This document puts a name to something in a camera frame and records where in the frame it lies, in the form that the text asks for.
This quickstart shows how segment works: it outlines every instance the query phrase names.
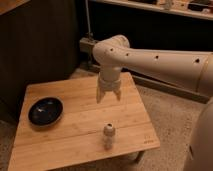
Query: black plate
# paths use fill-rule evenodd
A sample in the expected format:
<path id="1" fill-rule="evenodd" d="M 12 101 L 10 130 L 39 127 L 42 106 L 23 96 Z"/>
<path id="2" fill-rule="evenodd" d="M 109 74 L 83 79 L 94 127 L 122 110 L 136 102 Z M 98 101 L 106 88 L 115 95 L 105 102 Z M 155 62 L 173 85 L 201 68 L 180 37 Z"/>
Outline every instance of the black plate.
<path id="1" fill-rule="evenodd" d="M 28 118 L 31 123 L 45 126 L 55 122 L 63 110 L 59 99 L 47 97 L 37 101 L 30 109 Z"/>

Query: white machine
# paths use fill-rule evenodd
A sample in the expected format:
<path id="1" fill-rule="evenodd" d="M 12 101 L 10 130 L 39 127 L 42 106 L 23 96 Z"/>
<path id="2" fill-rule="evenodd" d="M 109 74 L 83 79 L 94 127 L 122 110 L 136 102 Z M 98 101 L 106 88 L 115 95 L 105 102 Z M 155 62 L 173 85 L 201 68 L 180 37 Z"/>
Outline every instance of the white machine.
<path id="1" fill-rule="evenodd" d="M 120 72 L 127 68 L 205 96 L 213 95 L 213 53 L 131 49 L 118 35 L 95 44 L 93 56 L 100 63 L 97 101 L 106 91 L 121 97 Z M 204 108 L 194 130 L 184 171 L 213 170 L 213 98 Z"/>

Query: floor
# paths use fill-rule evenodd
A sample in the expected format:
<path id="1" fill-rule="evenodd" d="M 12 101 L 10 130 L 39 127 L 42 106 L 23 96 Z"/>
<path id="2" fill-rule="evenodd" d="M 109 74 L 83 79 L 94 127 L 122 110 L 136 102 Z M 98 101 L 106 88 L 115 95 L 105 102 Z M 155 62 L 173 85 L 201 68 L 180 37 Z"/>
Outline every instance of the floor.
<path id="1" fill-rule="evenodd" d="M 71 78 L 92 76 L 77 69 Z M 181 171 L 191 131 L 204 104 L 137 85 L 151 117 L 161 147 L 146 151 L 139 164 L 132 160 L 137 154 L 90 162 L 57 171 Z M 0 121 L 0 171 L 6 171 L 16 127 Z"/>

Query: small bottle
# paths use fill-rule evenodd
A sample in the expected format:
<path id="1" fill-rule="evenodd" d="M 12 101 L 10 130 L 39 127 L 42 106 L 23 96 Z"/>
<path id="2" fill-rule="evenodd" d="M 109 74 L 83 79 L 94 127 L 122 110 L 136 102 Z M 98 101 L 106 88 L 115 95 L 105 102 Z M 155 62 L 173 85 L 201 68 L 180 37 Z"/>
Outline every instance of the small bottle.
<path id="1" fill-rule="evenodd" d="M 104 134 L 104 148 L 109 150 L 113 147 L 115 141 L 115 128 L 112 124 L 107 124 L 103 130 Z"/>

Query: wooden tabletop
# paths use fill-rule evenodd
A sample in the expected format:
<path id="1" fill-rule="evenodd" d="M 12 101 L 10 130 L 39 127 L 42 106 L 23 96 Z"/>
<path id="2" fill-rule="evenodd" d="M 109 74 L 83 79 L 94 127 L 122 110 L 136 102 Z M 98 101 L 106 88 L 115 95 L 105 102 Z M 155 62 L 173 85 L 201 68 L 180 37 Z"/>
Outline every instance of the wooden tabletop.
<path id="1" fill-rule="evenodd" d="M 0 15 L 4 14 L 30 0 L 0 0 Z"/>
<path id="2" fill-rule="evenodd" d="M 107 92 L 99 104 L 97 76 L 28 86 L 9 170 L 50 170 L 159 147 L 131 75 L 123 73 L 121 79 L 121 100 Z M 59 98 L 63 115 L 52 127 L 36 130 L 28 112 L 44 97 Z M 116 136 L 114 147 L 105 150 L 103 128 L 108 123 L 115 126 Z"/>

